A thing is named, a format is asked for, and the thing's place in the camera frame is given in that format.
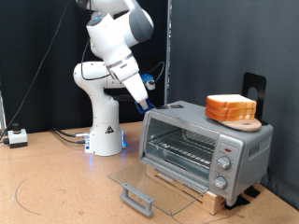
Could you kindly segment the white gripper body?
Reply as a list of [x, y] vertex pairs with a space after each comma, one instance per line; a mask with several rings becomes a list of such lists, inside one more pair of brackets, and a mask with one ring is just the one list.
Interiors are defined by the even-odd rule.
[[122, 83], [138, 103], [145, 103], [148, 93], [139, 75], [139, 67], [133, 55], [107, 66], [114, 79]]

